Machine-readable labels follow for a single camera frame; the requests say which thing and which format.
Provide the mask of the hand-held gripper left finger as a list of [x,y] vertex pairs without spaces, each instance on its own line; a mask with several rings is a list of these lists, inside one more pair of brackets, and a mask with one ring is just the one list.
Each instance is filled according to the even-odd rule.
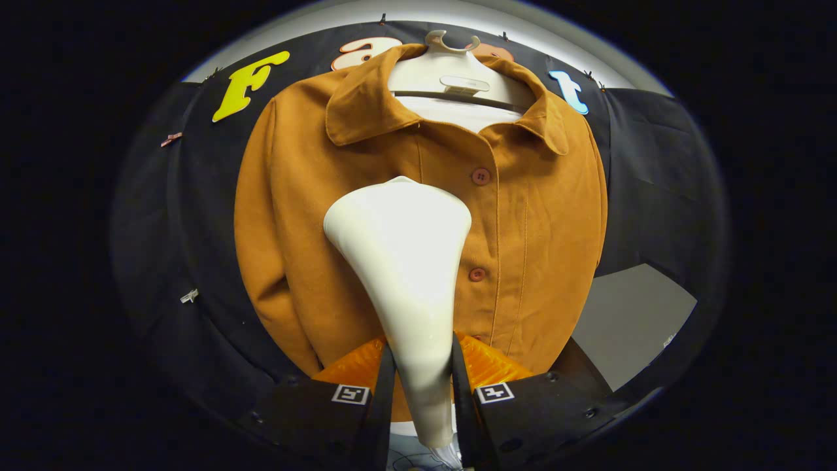
[[288,375],[253,406],[253,438],[283,469],[386,468],[395,376],[383,338],[314,378]]

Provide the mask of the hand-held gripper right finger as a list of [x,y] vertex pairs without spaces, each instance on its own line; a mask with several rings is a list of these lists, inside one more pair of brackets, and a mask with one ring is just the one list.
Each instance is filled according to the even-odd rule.
[[485,346],[455,334],[451,351],[458,446],[467,469],[557,469],[615,419],[615,399],[555,372],[479,387],[473,354]]

